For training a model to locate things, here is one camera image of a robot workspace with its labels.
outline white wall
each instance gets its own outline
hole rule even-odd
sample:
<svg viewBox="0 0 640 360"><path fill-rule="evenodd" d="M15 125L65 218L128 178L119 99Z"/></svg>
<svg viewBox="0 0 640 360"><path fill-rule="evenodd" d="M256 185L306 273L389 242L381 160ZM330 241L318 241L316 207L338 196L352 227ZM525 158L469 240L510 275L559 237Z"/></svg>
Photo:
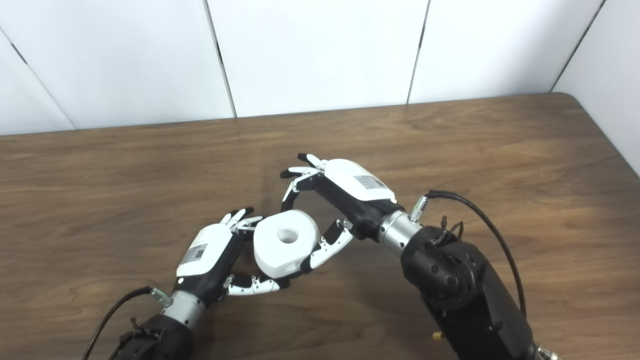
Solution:
<svg viewBox="0 0 640 360"><path fill-rule="evenodd" d="M233 116L202 0L0 0L0 27L78 128Z"/></svg>
<svg viewBox="0 0 640 360"><path fill-rule="evenodd" d="M209 0L238 116L404 104L428 0Z"/></svg>
<svg viewBox="0 0 640 360"><path fill-rule="evenodd" d="M640 174L640 1L605 2L554 91L573 95Z"/></svg>
<svg viewBox="0 0 640 360"><path fill-rule="evenodd" d="M548 92L601 1L0 0L0 28L87 128ZM57 128L1 96L4 133Z"/></svg>
<svg viewBox="0 0 640 360"><path fill-rule="evenodd" d="M549 92L602 0L431 0L410 102Z"/></svg>
<svg viewBox="0 0 640 360"><path fill-rule="evenodd" d="M73 128L0 31L0 135Z"/></svg>

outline qr code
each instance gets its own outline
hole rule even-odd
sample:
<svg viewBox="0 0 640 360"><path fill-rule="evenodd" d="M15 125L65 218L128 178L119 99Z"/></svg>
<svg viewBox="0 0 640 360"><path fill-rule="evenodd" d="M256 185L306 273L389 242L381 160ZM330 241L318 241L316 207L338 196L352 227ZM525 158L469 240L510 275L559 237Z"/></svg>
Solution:
<svg viewBox="0 0 640 360"><path fill-rule="evenodd" d="M180 265L200 260L206 248L207 244L201 244L190 248L189 250L187 250L184 258L182 258Z"/></svg>
<svg viewBox="0 0 640 360"><path fill-rule="evenodd" d="M354 176L355 179L364 186L365 189L386 189L387 187L373 175Z"/></svg>

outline hole in object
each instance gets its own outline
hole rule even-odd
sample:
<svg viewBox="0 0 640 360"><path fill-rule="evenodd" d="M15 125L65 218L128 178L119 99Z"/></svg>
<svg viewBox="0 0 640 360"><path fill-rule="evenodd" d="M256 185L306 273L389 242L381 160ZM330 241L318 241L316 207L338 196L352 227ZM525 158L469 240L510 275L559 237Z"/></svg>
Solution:
<svg viewBox="0 0 640 360"><path fill-rule="evenodd" d="M278 230L278 239L283 243L294 243L298 239L298 232L287 227L280 228Z"/></svg>

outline wooden table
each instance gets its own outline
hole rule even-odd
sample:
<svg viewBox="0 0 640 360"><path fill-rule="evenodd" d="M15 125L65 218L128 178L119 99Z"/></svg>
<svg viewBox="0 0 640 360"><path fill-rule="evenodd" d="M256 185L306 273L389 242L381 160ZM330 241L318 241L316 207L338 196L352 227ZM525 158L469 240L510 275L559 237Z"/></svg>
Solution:
<svg viewBox="0 0 640 360"><path fill-rule="evenodd" d="M203 226L278 211L298 152L358 162L407 207L430 188L472 199L509 242L537 341L564 360L640 358L640 181L563 94L1 137L0 358L79 359L124 293L171 290ZM337 216L312 193L299 208L321 229ZM443 214L513 289L484 224L446 200L423 222ZM158 310L125 305L92 359ZM354 241L286 291L214 306L195 358L454 359L436 330L395 255Z"/></svg>

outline robotic hand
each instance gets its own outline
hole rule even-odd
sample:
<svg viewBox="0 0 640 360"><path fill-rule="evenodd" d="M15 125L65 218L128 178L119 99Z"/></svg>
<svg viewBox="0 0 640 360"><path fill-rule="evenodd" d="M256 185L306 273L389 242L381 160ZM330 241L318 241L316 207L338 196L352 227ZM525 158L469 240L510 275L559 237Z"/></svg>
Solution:
<svg viewBox="0 0 640 360"><path fill-rule="evenodd" d="M418 288L461 360L558 359L533 342L515 262L498 230L470 201L455 193L430 191L409 214L384 183L352 161L321 160L311 154L299 154L298 159L308 167L291 167L280 174L297 177L285 194L282 211L293 207L300 191L315 190L345 215L351 234L380 242L398 255L404 277ZM514 271L520 309L482 252L461 240L461 223L459 236L446 229L445 218L441 227L419 224L433 198L458 200L487 223Z"/></svg>
<svg viewBox="0 0 640 360"><path fill-rule="evenodd" d="M184 255L176 271L171 297L156 288L142 288L126 295L105 316L84 354L89 356L104 324L130 298L150 293L164 309L120 337L110 360L189 359L193 353L192 329L206 308L225 298L234 276L233 264L246 241L253 238L255 224L262 217L245 218L253 208L226 214L220 223L204 227Z"/></svg>

